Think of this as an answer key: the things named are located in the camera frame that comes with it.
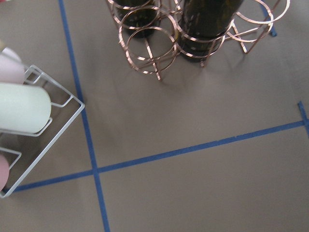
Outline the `green wine bottle middle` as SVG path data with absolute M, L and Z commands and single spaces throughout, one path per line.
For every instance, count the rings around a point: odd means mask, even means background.
M 117 5 L 122 7 L 145 7 L 145 6 L 156 6 L 155 0 L 115 0 Z M 124 25 L 128 27 L 156 27 L 157 22 L 157 10 L 144 8 L 136 10 L 132 14 L 126 17 Z M 155 32 L 155 29 L 144 29 L 136 33 L 134 38 L 147 38 Z

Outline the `green wine bottle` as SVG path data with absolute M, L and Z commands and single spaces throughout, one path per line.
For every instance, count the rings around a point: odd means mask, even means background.
M 242 0 L 185 0 L 179 26 L 188 36 L 209 42 L 195 42 L 181 36 L 179 46 L 193 57 L 182 55 L 190 62 L 204 61 L 211 48 L 214 52 L 219 47 L 221 40 L 212 40 L 226 33 L 242 3 Z
M 122 7 L 145 7 L 145 6 L 156 6 L 155 0 L 115 0 L 117 5 Z M 128 27 L 156 27 L 157 22 L 157 10 L 144 8 L 136 10 L 132 14 L 126 17 L 124 25 Z M 136 33 L 134 38 L 147 38 L 155 32 L 155 29 L 144 29 Z

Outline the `green wine bottle front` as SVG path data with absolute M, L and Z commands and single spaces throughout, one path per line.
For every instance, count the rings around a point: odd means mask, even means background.
M 221 40 L 212 40 L 226 33 L 242 3 L 242 0 L 185 0 L 179 26 L 188 36 L 209 42 L 195 42 L 181 36 L 179 46 L 193 57 L 182 55 L 190 62 L 204 61 L 211 48 L 214 52 L 219 47 Z

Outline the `white cup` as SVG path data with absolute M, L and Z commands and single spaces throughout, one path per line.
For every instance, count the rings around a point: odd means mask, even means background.
M 0 84 L 0 129 L 37 133 L 51 115 L 51 99 L 39 86 Z

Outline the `light pink cup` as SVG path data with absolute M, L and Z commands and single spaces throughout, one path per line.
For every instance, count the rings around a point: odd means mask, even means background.
M 23 84 L 25 69 L 20 56 L 6 47 L 0 53 L 0 81 L 13 84 Z

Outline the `salmon pink cup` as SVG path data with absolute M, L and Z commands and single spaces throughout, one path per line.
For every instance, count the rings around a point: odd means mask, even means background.
M 5 187 L 10 172 L 10 165 L 3 154 L 0 155 L 0 190 Z

